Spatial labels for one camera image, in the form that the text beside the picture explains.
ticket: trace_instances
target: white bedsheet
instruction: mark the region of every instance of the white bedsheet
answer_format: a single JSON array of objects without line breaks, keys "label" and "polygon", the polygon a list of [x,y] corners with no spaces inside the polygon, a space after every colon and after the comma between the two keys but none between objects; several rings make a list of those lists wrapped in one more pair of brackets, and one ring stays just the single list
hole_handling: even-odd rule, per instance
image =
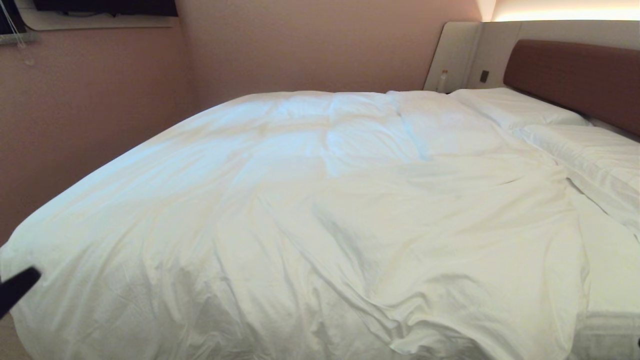
[{"label": "white bedsheet", "polygon": [[640,274],[640,244],[585,195],[570,194],[591,279],[588,313],[578,323],[570,359],[640,359],[640,284],[634,281]]},{"label": "white bedsheet", "polygon": [[36,360],[564,359],[565,175],[445,95],[253,95],[39,209],[0,275],[44,273],[12,312]]}]

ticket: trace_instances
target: window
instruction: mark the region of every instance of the window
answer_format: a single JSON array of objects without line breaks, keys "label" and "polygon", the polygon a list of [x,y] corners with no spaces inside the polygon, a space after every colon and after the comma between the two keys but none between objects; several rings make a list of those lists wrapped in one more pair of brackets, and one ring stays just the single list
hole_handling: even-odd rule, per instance
[{"label": "window", "polygon": [[13,34],[12,24],[19,33],[27,31],[13,0],[0,0],[0,35]]}]

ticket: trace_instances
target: brown headboard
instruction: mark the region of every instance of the brown headboard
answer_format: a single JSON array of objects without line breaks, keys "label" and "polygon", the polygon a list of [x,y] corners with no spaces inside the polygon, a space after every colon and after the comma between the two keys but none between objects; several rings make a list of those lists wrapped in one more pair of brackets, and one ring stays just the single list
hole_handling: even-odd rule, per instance
[{"label": "brown headboard", "polygon": [[504,84],[640,135],[640,51],[520,40]]}]

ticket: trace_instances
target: light strip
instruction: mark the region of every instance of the light strip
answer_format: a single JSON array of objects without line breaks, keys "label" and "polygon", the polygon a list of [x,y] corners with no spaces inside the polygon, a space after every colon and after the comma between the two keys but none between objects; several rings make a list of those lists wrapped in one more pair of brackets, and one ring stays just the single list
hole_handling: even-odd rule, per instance
[{"label": "light strip", "polygon": [[640,20],[640,8],[573,9],[506,13],[499,15],[493,21],[530,20]]}]

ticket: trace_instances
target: pink wall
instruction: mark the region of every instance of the pink wall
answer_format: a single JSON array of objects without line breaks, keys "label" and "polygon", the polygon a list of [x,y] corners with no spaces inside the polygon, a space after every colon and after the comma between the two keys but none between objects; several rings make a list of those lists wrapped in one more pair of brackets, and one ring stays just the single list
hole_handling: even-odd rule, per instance
[{"label": "pink wall", "polygon": [[203,108],[280,90],[421,89],[447,21],[476,0],[179,0]]},{"label": "pink wall", "polygon": [[0,245],[31,212],[193,114],[180,28],[48,31],[0,47]]}]

